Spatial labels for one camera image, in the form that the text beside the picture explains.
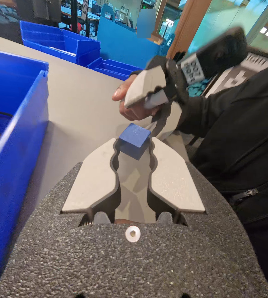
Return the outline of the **person's right forearm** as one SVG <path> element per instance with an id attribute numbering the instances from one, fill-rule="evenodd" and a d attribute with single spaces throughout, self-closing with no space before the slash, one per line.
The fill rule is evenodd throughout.
<path id="1" fill-rule="evenodd" d="M 224 89 L 218 93 L 190 97 L 187 102 L 180 103 L 182 113 L 176 129 L 184 134 L 205 137 L 221 114 L 231 105 L 246 98 L 238 96 L 235 88 Z"/>

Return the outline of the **large blue storage bin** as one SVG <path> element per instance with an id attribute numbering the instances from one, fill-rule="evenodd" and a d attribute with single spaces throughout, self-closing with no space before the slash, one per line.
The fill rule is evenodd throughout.
<path id="1" fill-rule="evenodd" d="M 47 62 L 0 51 L 0 275 L 45 136 Z"/>

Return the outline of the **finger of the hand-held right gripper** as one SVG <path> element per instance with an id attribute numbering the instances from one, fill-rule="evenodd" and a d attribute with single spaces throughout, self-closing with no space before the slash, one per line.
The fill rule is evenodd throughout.
<path id="1" fill-rule="evenodd" d="M 165 73 L 161 66 L 143 70 L 129 87 L 125 100 L 125 108 L 130 108 L 145 101 L 147 95 L 158 92 L 166 87 Z"/>
<path id="2" fill-rule="evenodd" d="M 163 89 L 158 92 L 151 93 L 146 96 L 144 101 L 144 108 L 147 110 L 151 110 L 157 106 L 161 106 L 169 103 L 169 99 L 167 98 Z"/>

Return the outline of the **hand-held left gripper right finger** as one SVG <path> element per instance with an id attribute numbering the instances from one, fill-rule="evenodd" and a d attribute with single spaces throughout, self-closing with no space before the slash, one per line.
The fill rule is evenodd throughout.
<path id="1" fill-rule="evenodd" d="M 178 222 L 182 212 L 205 213 L 185 159 L 156 137 L 150 139 L 147 204 L 159 216 L 169 212 Z"/>

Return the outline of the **blue wooden cube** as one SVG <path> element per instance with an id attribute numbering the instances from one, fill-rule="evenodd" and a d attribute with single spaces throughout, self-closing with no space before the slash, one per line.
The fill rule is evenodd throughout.
<path id="1" fill-rule="evenodd" d="M 150 135 L 150 130 L 131 123 L 118 137 L 119 150 L 138 161 L 149 146 Z"/>

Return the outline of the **black and white marker board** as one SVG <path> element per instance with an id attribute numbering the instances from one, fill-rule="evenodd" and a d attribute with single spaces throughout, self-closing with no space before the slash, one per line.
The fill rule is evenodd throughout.
<path id="1" fill-rule="evenodd" d="M 202 95 L 206 98 L 209 95 L 221 90 L 240 85 L 254 76 L 256 73 L 268 67 L 268 53 L 250 47 L 248 55 L 239 65 L 229 68 L 216 75 L 207 85 Z"/>

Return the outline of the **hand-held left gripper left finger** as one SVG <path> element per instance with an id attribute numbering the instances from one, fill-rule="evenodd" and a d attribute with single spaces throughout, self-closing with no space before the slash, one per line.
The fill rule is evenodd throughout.
<path id="1" fill-rule="evenodd" d="M 114 222 L 121 203 L 117 144 L 118 140 L 112 138 L 83 160 L 61 213 L 85 213 L 93 221 L 95 214 L 103 212 Z"/>

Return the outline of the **person's right hand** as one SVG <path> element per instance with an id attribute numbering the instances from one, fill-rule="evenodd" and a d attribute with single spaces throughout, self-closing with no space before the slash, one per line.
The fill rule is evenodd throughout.
<path id="1" fill-rule="evenodd" d="M 125 108 L 124 106 L 124 98 L 126 96 L 126 93 L 137 77 L 137 74 L 134 73 L 129 76 L 127 80 L 125 80 L 115 91 L 115 93 L 112 95 L 112 100 L 115 102 L 119 102 L 119 112 L 122 116 L 124 116 L 129 121 L 140 121 L 143 120 L 149 116 L 154 117 L 158 111 L 161 110 L 161 106 L 154 107 L 152 109 L 146 109 L 144 107 L 143 102 L 139 102 L 136 105 Z"/>

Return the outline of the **wooden column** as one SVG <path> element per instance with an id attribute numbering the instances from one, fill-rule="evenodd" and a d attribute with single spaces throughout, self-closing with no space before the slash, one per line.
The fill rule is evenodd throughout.
<path id="1" fill-rule="evenodd" d="M 211 0 L 186 2 L 175 30 L 173 43 L 166 55 L 167 58 L 174 58 L 177 52 L 187 52 L 211 2 Z"/>

